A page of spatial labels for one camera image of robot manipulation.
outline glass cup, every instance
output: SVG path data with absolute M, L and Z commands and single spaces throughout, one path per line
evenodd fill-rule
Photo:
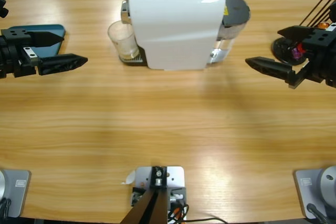
M 132 25 L 119 20 L 110 25 L 107 33 L 121 59 L 130 60 L 139 55 Z

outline coffee machine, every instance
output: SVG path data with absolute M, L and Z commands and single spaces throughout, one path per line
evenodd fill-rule
M 126 0 L 121 20 L 131 24 L 140 54 L 121 61 L 151 69 L 203 69 L 222 25 L 225 0 Z

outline table surface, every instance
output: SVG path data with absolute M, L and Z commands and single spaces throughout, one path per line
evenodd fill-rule
M 336 163 L 336 90 L 296 90 L 248 67 L 318 0 L 245 0 L 251 20 L 228 58 L 201 71 L 123 65 L 109 38 L 122 0 L 7 0 L 0 27 L 63 24 L 60 53 L 89 58 L 0 81 L 0 167 L 32 173 L 23 216 L 120 222 L 138 166 L 185 169 L 189 218 L 302 218 L 293 171 Z

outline cable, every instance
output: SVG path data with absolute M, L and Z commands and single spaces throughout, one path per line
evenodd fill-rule
M 309 203 L 307 204 L 307 210 L 312 213 L 321 224 L 332 224 L 333 222 L 325 216 L 323 213 L 321 213 L 314 204 Z
M 0 201 L 0 223 L 4 222 L 8 218 L 9 207 L 12 201 L 10 199 L 3 198 Z
M 220 222 L 224 224 L 228 224 L 225 220 L 222 220 L 221 218 L 217 217 L 212 217 L 212 218 L 207 218 L 207 219 L 195 219 L 195 220 L 179 220 L 177 223 L 182 223 L 182 222 L 201 222 L 201 221 L 208 221 L 208 220 L 219 220 Z
M 189 211 L 189 205 L 182 205 L 181 203 L 176 203 L 175 207 L 168 214 L 168 222 L 175 221 L 173 224 L 178 223 L 187 223 L 187 222 L 202 222 L 209 220 L 218 220 L 221 223 L 228 224 L 225 220 L 218 217 L 211 217 L 205 219 L 194 219 L 194 220 L 185 220 L 184 217 L 187 215 Z

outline metal mounting plate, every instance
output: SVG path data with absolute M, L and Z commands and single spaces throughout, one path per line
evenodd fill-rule
M 4 198 L 11 199 L 9 207 L 9 217 L 19 217 L 25 202 L 25 196 L 28 189 L 30 172 L 27 170 L 2 170 L 6 185 Z
M 301 198 L 301 208 L 303 214 L 308 219 L 315 219 L 315 216 L 307 210 L 308 203 L 314 204 L 321 213 L 327 215 L 324 203 L 321 197 L 319 197 L 318 179 L 322 170 L 323 169 L 297 170 L 294 175 Z
M 152 166 L 141 166 L 136 169 L 135 187 L 148 189 L 151 174 Z M 167 188 L 178 187 L 185 187 L 184 169 L 181 166 L 167 166 Z

